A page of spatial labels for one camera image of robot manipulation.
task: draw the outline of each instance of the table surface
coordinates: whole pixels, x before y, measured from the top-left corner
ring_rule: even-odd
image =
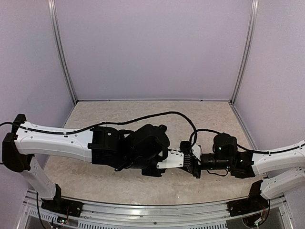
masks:
[[[193,121],[197,129],[210,128],[229,133],[237,138],[239,144],[249,147],[226,102],[79,102],[65,127],[82,128],[102,121],[122,122],[165,111],[182,112]],[[179,148],[180,142],[188,140],[192,132],[188,122],[174,114],[139,121],[121,128],[136,130],[146,123],[167,126],[170,148]],[[197,144],[201,145],[204,153],[212,151],[213,137],[212,133],[198,134]],[[145,177],[139,169],[115,172],[108,166],[58,156],[49,157],[44,171],[61,187],[63,196],[135,205],[192,204],[240,198],[247,196],[251,184],[260,179],[219,177],[209,175],[206,171],[202,171],[201,179],[196,179],[177,168],[167,169],[162,177]]]

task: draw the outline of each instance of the metal corner post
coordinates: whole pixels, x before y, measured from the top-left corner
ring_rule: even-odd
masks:
[[[258,0],[252,0],[252,7],[251,7],[246,43],[244,46],[242,61],[241,61],[241,65],[239,67],[236,84],[235,84],[235,87],[233,90],[233,95],[231,98],[231,103],[233,106],[236,102],[236,99],[237,99],[237,96],[238,96],[238,93],[239,93],[239,90],[241,87],[241,83],[242,83],[242,80],[244,77],[244,72],[245,72],[245,69],[247,66],[247,61],[248,61],[249,54],[250,54],[250,49],[251,49],[251,44],[252,44],[253,34],[254,34],[254,29],[255,29],[255,23],[256,23],[257,10],[258,10]]]
[[[58,57],[60,59],[63,75],[68,87],[68,91],[71,97],[71,100],[73,102],[73,105],[75,106],[77,104],[77,97],[76,93],[72,84],[72,80],[68,71],[68,66],[66,62],[66,58],[64,55],[63,47],[62,47],[62,42],[61,42],[61,34],[59,30],[59,25],[58,25],[58,20],[57,20],[57,15],[56,15],[56,7],[55,7],[55,0],[48,0],[48,5],[49,5],[49,11],[50,11],[50,17],[51,17],[51,23],[52,23],[52,29],[53,29],[53,34],[55,38],[55,43],[56,43],[56,48],[58,51]]]

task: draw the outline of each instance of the purple-tinted wall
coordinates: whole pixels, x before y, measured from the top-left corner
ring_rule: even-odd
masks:
[[[80,100],[231,99],[251,0],[60,0]]]
[[[305,2],[259,2],[251,52],[236,107],[258,149],[305,139]],[[285,193],[304,228],[305,187]]]
[[[46,0],[0,1],[0,122],[24,113],[31,122],[62,126],[72,110]],[[0,128],[0,139],[10,126]],[[39,157],[44,165],[46,157]],[[28,189],[0,166],[0,224],[12,229]]]

